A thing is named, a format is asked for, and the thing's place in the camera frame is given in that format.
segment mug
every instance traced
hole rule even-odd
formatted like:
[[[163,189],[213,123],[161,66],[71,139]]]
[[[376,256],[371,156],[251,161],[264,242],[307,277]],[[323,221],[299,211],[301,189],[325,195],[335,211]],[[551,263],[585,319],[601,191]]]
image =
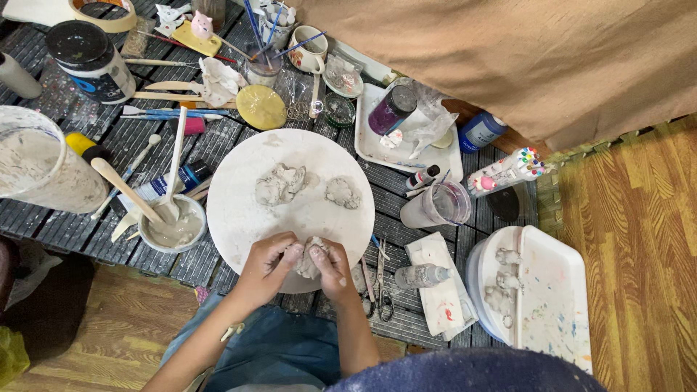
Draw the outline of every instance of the mug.
[[[321,33],[321,31],[312,26],[300,26],[293,31],[288,47],[293,47],[299,42],[316,36],[319,33]],[[327,48],[329,46],[327,38],[325,36],[319,36],[303,46],[314,48],[314,50],[309,51],[302,46],[291,50],[288,52],[288,58],[291,60],[291,63],[301,71],[314,74],[323,73],[324,59],[327,57]]]

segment round yellow lid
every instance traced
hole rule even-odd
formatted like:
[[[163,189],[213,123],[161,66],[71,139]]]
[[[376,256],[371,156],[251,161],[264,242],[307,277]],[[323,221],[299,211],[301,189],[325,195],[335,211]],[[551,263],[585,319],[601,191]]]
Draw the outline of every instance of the round yellow lid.
[[[257,129],[278,129],[286,123],[286,105],[266,86],[253,84],[245,87],[237,94],[236,102],[242,118]]]

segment white round board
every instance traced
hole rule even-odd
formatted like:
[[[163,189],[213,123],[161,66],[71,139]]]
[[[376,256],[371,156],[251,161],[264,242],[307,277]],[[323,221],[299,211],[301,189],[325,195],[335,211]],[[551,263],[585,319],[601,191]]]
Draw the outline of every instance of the white round board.
[[[316,175],[319,182],[310,181],[288,204],[259,204],[254,196],[256,180],[276,163],[305,166],[307,176]],[[326,184],[337,176],[361,197],[358,209],[325,200]],[[373,193],[355,158],[322,135],[290,128],[260,133],[230,151],[213,175],[206,210],[215,247],[238,274],[254,242],[286,231],[295,232],[301,242],[321,236],[343,244],[353,267],[368,247],[375,223]],[[291,271],[280,292],[297,294],[319,288],[319,277],[303,278]]]

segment denim jeans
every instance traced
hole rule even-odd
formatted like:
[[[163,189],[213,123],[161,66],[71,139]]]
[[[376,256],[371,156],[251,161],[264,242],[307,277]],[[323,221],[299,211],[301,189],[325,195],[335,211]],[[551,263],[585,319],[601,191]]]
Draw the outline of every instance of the denim jeans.
[[[169,343],[160,365],[181,346],[223,299],[215,292]],[[232,335],[206,385],[224,392],[248,384],[309,384],[322,389],[341,378],[337,325],[314,316],[263,306]]]

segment pink pig figurine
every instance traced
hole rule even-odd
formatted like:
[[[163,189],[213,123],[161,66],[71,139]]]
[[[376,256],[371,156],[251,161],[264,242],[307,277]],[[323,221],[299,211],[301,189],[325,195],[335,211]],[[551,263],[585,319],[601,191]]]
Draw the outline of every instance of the pink pig figurine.
[[[202,40],[207,40],[213,35],[213,18],[207,17],[196,10],[196,15],[191,21],[191,32]]]

